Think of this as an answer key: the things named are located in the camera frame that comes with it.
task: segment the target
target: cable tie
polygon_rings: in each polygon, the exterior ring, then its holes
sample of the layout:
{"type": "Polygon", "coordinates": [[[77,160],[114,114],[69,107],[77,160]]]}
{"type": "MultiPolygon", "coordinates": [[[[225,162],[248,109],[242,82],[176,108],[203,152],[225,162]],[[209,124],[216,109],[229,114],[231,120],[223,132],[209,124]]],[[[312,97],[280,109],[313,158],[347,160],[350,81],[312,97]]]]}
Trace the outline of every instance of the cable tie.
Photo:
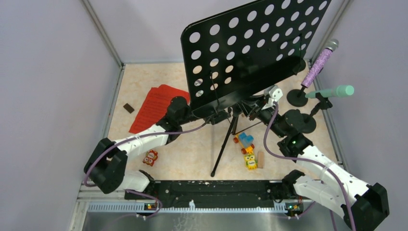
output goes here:
{"type": "Polygon", "coordinates": [[[140,148],[139,148],[139,153],[138,153],[138,155],[140,155],[141,151],[143,150],[143,140],[140,138],[140,134],[135,135],[135,140],[139,141],[140,143],[140,148]]]}
{"type": "Polygon", "coordinates": [[[328,163],[328,164],[326,164],[326,165],[324,166],[324,168],[323,168],[323,169],[321,170],[321,172],[320,172],[320,180],[322,180],[324,174],[326,173],[326,171],[327,171],[332,165],[334,165],[334,162],[333,162],[333,161],[331,161],[330,163],[328,163]]]}

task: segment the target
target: red toy figure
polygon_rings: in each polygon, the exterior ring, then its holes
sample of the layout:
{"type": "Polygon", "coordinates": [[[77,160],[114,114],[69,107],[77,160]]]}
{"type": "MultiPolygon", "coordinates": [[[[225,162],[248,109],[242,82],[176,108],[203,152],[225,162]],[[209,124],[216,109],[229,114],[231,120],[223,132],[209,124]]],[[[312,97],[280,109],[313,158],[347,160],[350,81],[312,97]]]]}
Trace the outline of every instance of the red toy figure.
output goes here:
{"type": "Polygon", "coordinates": [[[157,152],[155,150],[150,150],[146,153],[146,157],[143,159],[143,163],[153,166],[157,158],[157,152]]]}

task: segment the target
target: yellow toy figure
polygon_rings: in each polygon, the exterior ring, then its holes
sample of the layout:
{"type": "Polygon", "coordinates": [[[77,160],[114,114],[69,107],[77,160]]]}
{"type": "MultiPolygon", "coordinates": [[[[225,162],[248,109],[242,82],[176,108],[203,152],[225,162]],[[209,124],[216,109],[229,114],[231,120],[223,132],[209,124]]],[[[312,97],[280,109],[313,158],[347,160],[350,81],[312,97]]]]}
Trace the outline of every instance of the yellow toy figure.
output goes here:
{"type": "Polygon", "coordinates": [[[245,165],[248,170],[254,170],[258,168],[257,161],[255,160],[254,153],[248,153],[244,156],[245,165]]]}

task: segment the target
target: mint green microphone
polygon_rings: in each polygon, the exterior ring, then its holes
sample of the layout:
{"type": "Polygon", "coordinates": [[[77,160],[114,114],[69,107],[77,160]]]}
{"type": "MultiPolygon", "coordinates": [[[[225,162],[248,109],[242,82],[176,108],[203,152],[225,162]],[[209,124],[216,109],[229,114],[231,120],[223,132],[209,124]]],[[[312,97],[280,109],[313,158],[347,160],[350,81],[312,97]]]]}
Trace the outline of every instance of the mint green microphone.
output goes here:
{"type": "Polygon", "coordinates": [[[306,98],[314,99],[316,94],[320,93],[324,98],[329,97],[349,97],[354,94],[354,88],[351,85],[340,85],[333,89],[317,90],[305,95],[306,98]]]}

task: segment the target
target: music stand tripod leg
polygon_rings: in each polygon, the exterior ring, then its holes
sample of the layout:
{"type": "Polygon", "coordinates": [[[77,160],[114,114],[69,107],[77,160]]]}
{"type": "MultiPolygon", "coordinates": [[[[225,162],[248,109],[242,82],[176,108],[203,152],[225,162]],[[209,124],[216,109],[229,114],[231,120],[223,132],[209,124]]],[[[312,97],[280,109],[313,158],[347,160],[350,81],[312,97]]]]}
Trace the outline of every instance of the music stand tripod leg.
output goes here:
{"type": "Polygon", "coordinates": [[[231,124],[229,125],[228,131],[227,131],[227,135],[225,136],[224,142],[222,143],[222,146],[221,146],[221,150],[219,151],[216,164],[214,165],[213,171],[211,172],[211,177],[214,177],[214,176],[216,175],[216,170],[217,170],[219,161],[220,161],[220,159],[221,159],[222,153],[224,152],[225,145],[227,144],[227,141],[228,141],[228,139],[230,138],[229,136],[230,136],[230,134],[231,134],[231,132],[232,132],[232,129],[233,129],[234,127],[235,127],[235,129],[237,128],[237,123],[238,123],[238,117],[237,117],[237,116],[233,116],[233,117],[232,117],[231,124]]]}

